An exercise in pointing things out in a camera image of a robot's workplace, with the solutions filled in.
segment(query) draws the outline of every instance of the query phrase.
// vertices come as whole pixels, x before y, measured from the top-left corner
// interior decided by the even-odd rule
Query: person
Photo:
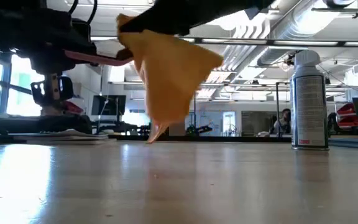
[[[276,134],[278,132],[278,127],[280,126],[280,133],[290,134],[291,133],[291,110],[288,108],[285,108],[282,111],[282,118],[280,120],[276,121],[270,130],[271,134]]]

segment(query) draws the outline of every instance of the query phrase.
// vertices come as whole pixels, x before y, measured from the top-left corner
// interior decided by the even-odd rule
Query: black cable
[[[78,0],[74,0],[73,5],[71,6],[71,9],[68,11],[68,13],[73,14],[75,8],[77,8]]]
[[[340,79],[336,78],[333,74],[329,74],[329,71],[325,70],[320,64],[319,64],[318,66],[320,66],[320,68],[323,69],[323,70],[327,73],[327,75],[332,76],[332,77],[335,78],[337,81],[339,81],[340,83],[342,83],[344,86],[347,86],[347,87],[351,88],[352,90],[358,91],[358,89],[355,89],[355,88],[350,87],[349,85],[346,85],[346,83],[344,83],[344,82],[342,82]]]
[[[93,0],[93,9],[92,9],[92,13],[91,16],[89,17],[88,21],[86,23],[88,23],[88,25],[91,24],[94,15],[96,14],[96,10],[98,10],[98,0]]]

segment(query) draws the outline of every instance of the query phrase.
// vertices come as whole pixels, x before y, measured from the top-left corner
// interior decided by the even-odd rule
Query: yellow towel
[[[118,27],[129,20],[131,17],[120,14]],[[119,41],[133,53],[137,73],[145,84],[147,114],[152,120],[147,142],[152,143],[171,124],[185,120],[195,91],[223,58],[185,40],[150,30],[119,33]]]

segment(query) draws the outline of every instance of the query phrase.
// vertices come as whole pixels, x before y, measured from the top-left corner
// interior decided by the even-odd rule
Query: wooden table
[[[0,146],[0,223],[358,223],[358,149]]]

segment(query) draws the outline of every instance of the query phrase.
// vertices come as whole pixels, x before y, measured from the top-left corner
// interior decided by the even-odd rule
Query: aerosol can
[[[320,56],[312,50],[295,55],[291,78],[292,148],[328,151],[327,105],[324,75],[316,68]]]

